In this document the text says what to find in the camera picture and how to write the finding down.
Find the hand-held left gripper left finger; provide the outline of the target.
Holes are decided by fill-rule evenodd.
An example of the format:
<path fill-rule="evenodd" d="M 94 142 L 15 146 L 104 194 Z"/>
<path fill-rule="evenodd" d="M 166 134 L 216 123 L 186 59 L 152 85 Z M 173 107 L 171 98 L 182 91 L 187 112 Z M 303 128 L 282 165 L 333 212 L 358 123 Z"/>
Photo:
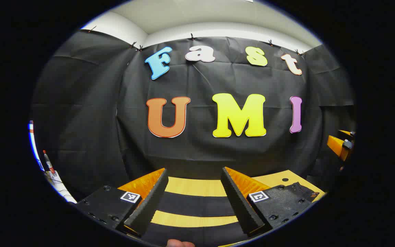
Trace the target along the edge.
<path fill-rule="evenodd" d="M 104 185 L 76 203 L 76 208 L 106 227 L 141 237 L 151 223 L 169 182 L 161 168 L 115 188 Z"/>

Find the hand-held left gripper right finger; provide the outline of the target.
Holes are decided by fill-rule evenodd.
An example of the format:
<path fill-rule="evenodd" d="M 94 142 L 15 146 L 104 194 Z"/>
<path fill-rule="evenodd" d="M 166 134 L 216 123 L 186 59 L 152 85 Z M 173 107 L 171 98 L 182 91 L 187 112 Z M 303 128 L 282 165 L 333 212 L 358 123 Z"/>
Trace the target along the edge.
<path fill-rule="evenodd" d="M 319 188 L 290 170 L 252 178 L 224 167 L 221 183 L 247 235 L 281 227 L 320 198 Z"/>

